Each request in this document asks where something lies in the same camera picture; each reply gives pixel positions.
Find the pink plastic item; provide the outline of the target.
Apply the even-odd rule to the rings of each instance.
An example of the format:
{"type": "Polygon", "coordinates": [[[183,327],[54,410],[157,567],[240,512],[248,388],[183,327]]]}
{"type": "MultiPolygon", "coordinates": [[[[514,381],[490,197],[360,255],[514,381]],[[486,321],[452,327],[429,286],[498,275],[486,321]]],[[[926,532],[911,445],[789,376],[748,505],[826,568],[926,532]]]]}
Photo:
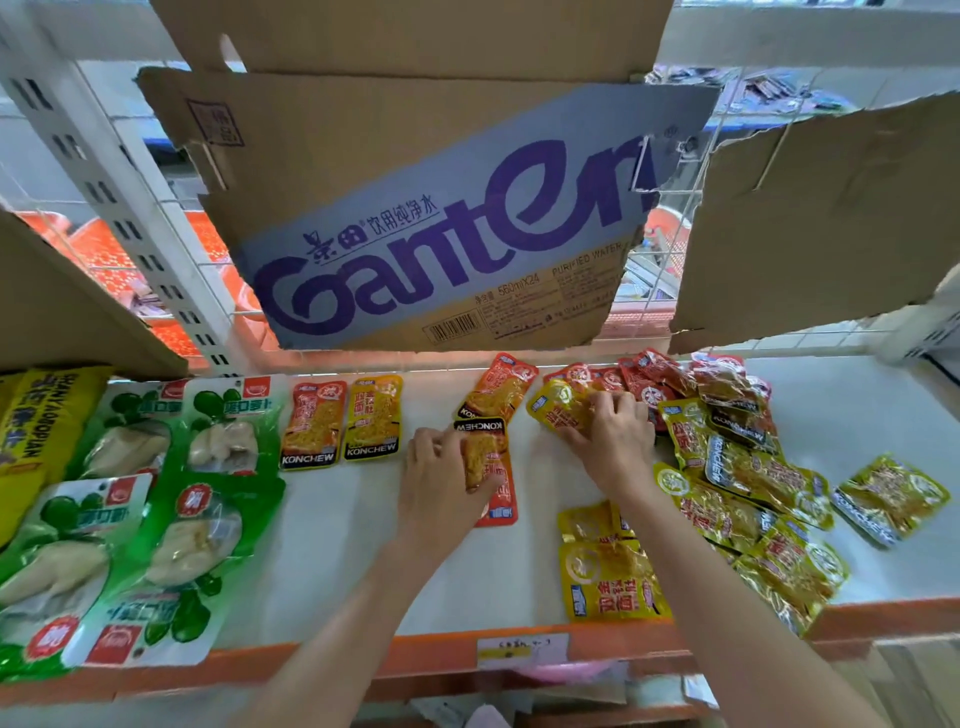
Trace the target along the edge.
{"type": "Polygon", "coordinates": [[[622,662],[607,660],[528,664],[514,667],[510,671],[539,685],[581,685],[601,681],[610,675],[618,678],[622,673],[622,662]]]}

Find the person's right forearm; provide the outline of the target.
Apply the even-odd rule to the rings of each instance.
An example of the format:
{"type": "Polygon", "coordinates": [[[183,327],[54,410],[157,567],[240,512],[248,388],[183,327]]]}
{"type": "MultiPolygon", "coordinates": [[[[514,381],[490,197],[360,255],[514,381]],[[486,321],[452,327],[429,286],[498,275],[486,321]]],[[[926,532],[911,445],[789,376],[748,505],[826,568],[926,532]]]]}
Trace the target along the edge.
{"type": "Polygon", "coordinates": [[[710,549],[651,476],[607,486],[625,511],[728,728],[888,728],[710,549]]]}

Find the yellow snack packet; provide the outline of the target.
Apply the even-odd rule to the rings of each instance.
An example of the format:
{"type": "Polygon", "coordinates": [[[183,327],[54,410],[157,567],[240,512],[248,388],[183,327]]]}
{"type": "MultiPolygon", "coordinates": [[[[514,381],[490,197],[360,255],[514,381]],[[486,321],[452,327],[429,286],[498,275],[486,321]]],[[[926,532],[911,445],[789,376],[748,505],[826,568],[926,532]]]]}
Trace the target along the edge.
{"type": "Polygon", "coordinates": [[[571,623],[673,616],[653,565],[635,540],[563,542],[558,564],[562,601],[571,623]]]}
{"type": "Polygon", "coordinates": [[[618,505],[609,500],[560,511],[557,527],[565,544],[637,541],[618,505]]]}
{"type": "Polygon", "coordinates": [[[842,517],[887,551],[913,535],[952,498],[937,480],[889,452],[876,456],[829,495],[842,517]]]}
{"type": "Polygon", "coordinates": [[[526,411],[551,431],[569,429],[582,436],[592,431],[591,390],[558,377],[546,380],[526,405],[526,411]]]}
{"type": "Polygon", "coordinates": [[[342,460],[361,462],[395,455],[402,440],[402,389],[399,374],[358,378],[347,398],[342,460]]]}

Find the cardboard sheet with purple print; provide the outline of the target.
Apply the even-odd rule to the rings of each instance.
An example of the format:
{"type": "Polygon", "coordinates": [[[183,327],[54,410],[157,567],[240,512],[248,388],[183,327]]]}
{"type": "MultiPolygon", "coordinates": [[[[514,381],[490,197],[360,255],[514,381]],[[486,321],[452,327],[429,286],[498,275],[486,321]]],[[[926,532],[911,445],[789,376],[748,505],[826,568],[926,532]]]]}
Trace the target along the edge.
{"type": "Polygon", "coordinates": [[[286,350],[589,343],[719,89],[140,70],[286,350]]]}

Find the orange snack packet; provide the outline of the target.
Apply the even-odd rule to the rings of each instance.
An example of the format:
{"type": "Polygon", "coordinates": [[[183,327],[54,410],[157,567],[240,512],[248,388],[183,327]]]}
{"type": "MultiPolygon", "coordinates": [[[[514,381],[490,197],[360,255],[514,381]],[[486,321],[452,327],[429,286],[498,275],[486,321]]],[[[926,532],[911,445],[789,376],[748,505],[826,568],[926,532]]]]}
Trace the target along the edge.
{"type": "Polygon", "coordinates": [[[340,458],[348,383],[298,379],[291,394],[291,416],[281,439],[282,472],[320,470],[340,458]]]}
{"type": "Polygon", "coordinates": [[[498,352],[458,406],[457,421],[499,418],[509,424],[540,369],[514,354],[498,352]]]}
{"type": "Polygon", "coordinates": [[[519,506],[507,422],[499,417],[461,418],[454,420],[452,427],[464,434],[461,451],[466,489],[473,491],[492,476],[500,479],[475,528],[513,525],[519,517],[519,506]]]}

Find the green white food packet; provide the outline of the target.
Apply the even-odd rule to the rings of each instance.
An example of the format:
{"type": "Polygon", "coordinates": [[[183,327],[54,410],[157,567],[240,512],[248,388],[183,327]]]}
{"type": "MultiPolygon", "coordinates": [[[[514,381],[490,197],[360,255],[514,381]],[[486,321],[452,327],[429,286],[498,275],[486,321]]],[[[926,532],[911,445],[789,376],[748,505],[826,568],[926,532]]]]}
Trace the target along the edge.
{"type": "Polygon", "coordinates": [[[276,473],[163,475],[61,654],[69,669],[196,666],[248,588],[285,494],[276,473]]]}
{"type": "Polygon", "coordinates": [[[107,384],[66,467],[65,480],[158,474],[181,417],[186,379],[107,384]]]}
{"type": "Polygon", "coordinates": [[[189,380],[174,429],[174,462],[191,473],[276,476],[289,393],[281,374],[189,380]]]}
{"type": "Polygon", "coordinates": [[[115,558],[135,536],[156,474],[45,489],[0,553],[0,685],[69,674],[115,558]]]}

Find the person's left hand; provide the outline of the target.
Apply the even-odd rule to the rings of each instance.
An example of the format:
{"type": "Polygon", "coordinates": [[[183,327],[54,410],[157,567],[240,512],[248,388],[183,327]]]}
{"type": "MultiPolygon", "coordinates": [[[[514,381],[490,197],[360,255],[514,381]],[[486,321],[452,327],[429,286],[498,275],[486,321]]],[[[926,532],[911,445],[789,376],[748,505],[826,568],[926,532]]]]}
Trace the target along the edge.
{"type": "Polygon", "coordinates": [[[464,435],[452,427],[420,428],[406,448],[394,540],[417,561],[443,563],[485,509],[467,489],[464,435]]]}

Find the white yellow shelf label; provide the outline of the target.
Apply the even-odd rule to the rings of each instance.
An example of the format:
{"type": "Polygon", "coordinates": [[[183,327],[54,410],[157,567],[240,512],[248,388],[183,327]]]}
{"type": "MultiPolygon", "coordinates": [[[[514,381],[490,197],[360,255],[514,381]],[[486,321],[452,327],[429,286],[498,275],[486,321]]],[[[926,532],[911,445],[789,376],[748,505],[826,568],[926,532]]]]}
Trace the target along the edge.
{"type": "Polygon", "coordinates": [[[481,637],[476,641],[479,671],[528,670],[568,662],[569,633],[481,637]]]}

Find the orange shelf front rail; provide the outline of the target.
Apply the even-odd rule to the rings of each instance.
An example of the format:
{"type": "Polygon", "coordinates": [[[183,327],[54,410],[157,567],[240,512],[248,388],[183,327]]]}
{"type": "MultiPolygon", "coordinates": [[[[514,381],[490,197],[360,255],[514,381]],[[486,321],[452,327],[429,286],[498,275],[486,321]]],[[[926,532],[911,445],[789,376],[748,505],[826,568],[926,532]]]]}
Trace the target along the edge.
{"type": "MultiPolygon", "coordinates": [[[[808,633],[829,661],[864,657],[872,643],[960,634],[960,597],[841,604],[826,608],[808,633]]],[[[462,695],[487,688],[542,687],[519,667],[482,665],[483,639],[568,637],[560,656],[571,663],[625,662],[631,676],[696,674],[699,664],[667,619],[552,625],[542,629],[482,630],[396,637],[367,692],[369,701],[462,695]]],[[[0,684],[0,708],[111,702],[216,686],[257,685],[296,651],[292,642],[219,649],[199,664],[133,669],[93,668],[45,681],[0,684]]]]}

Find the pile of mixed snack packets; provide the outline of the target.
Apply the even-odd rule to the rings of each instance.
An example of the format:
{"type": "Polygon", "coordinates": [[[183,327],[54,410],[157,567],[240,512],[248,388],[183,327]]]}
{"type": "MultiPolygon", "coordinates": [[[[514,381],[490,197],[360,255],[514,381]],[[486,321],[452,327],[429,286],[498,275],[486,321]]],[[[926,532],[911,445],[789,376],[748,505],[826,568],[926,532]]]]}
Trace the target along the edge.
{"type": "Polygon", "coordinates": [[[632,394],[654,426],[653,482],[709,548],[796,636],[804,637],[849,577],[812,530],[830,531],[829,482],[779,448],[769,390],[717,361],[692,369],[648,349],[613,380],[582,363],[546,375],[594,392],[632,394]]]}

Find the torn brown cardboard sheet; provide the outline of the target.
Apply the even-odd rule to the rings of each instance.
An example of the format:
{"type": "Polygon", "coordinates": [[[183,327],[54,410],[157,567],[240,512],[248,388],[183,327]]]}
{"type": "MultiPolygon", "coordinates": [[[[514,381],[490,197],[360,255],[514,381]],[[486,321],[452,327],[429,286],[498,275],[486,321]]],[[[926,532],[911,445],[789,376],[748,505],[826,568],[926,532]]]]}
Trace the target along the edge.
{"type": "Polygon", "coordinates": [[[960,264],[960,91],[818,117],[711,155],[669,352],[922,305],[960,264]]]}

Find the white slotted shelf upright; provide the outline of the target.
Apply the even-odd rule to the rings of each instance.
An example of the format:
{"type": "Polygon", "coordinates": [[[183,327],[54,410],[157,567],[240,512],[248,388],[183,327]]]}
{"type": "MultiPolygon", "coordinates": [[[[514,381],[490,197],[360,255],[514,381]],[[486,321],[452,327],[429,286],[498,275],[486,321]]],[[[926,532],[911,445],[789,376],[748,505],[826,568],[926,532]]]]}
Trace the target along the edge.
{"type": "Polygon", "coordinates": [[[960,389],[960,263],[926,302],[895,312],[893,329],[873,354],[885,365],[923,370],[960,389]]]}
{"type": "Polygon", "coordinates": [[[137,125],[110,118],[77,61],[44,37],[27,0],[0,0],[0,87],[156,298],[163,313],[142,322],[176,322],[214,375],[254,373],[234,297],[137,125]]]}

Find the large yellow green-lettered packet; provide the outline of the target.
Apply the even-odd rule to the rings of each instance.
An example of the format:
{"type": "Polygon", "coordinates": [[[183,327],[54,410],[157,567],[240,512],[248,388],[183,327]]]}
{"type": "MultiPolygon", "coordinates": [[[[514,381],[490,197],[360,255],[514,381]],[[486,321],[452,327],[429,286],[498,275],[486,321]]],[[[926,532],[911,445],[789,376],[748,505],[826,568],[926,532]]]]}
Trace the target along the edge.
{"type": "Polygon", "coordinates": [[[0,550],[49,486],[65,478],[111,366],[26,370],[0,417],[0,550]]]}

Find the person's right hand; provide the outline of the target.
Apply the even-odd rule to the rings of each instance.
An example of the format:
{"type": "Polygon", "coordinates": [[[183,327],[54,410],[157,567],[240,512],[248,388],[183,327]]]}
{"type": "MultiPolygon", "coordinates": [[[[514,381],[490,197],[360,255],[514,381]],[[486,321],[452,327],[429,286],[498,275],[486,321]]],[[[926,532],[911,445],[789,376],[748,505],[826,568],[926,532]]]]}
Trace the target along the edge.
{"type": "Polygon", "coordinates": [[[598,488],[628,511],[656,491],[654,425],[645,404],[629,392],[593,392],[589,437],[594,453],[575,453],[598,488]]]}

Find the slanted brown cardboard sheet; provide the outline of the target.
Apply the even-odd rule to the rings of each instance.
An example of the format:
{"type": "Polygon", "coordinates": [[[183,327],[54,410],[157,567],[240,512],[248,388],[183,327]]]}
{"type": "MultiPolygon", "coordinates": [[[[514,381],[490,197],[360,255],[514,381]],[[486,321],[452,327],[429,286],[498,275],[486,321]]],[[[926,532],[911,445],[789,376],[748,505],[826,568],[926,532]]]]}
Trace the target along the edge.
{"type": "Polygon", "coordinates": [[[189,376],[185,358],[0,208],[0,374],[98,365],[134,381],[189,376]]]}

